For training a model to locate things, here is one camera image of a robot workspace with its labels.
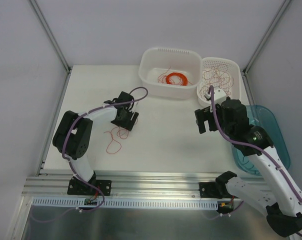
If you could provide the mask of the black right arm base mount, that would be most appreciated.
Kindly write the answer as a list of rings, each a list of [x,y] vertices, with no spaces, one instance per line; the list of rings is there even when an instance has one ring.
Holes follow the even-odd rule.
[[[214,199],[231,199],[233,196],[227,191],[226,184],[231,178],[237,177],[232,171],[226,171],[215,178],[211,182],[199,182],[199,194],[201,198],[214,198]]]

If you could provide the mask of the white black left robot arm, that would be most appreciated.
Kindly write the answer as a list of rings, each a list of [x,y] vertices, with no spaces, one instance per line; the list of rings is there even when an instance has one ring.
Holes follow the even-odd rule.
[[[53,136],[52,144],[70,164],[70,168],[79,180],[78,188],[86,195],[96,189],[95,172],[89,164],[87,150],[94,127],[110,122],[131,131],[139,116],[133,111],[136,100],[122,91],[117,98],[107,100],[101,107],[82,114],[66,111]]]

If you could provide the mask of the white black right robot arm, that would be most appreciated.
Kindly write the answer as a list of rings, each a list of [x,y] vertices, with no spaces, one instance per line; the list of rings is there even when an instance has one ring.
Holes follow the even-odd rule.
[[[302,190],[283,165],[277,149],[260,126],[250,124],[247,107],[237,99],[227,98],[214,107],[194,112],[199,133],[219,131],[258,169],[272,194],[249,186],[236,173],[226,171],[215,179],[218,198],[238,197],[265,216],[267,223],[281,237],[302,237]]]

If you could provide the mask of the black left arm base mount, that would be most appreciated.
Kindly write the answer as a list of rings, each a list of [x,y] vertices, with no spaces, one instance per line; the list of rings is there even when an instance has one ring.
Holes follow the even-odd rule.
[[[90,185],[95,186],[99,189],[104,196],[110,196],[112,189],[112,181],[111,180],[102,180],[97,179],[96,174],[94,173],[92,178],[88,182]],[[70,196],[93,196],[96,192],[98,192],[95,188],[87,185],[82,182],[75,176],[73,176],[68,184],[67,195]]]

